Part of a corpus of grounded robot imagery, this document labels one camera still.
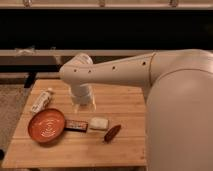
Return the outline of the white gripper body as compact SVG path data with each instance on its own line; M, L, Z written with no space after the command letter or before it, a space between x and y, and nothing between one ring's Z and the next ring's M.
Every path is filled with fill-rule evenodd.
M92 88L89 84L70 86L71 99L75 104L87 105L93 101Z

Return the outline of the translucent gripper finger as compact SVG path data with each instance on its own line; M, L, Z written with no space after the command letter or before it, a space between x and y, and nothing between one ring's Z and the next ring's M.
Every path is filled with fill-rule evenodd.
M79 108L80 108L79 104L73 104L73 111L74 111L74 113L78 113Z
M90 111L96 111L96 103L95 102L92 102L89 104L89 110Z

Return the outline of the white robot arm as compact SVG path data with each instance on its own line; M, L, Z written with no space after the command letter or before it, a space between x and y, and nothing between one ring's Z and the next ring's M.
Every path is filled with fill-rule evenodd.
M213 171L213 53L169 50L94 64L78 54L60 78L83 102L90 83L140 87L148 171Z

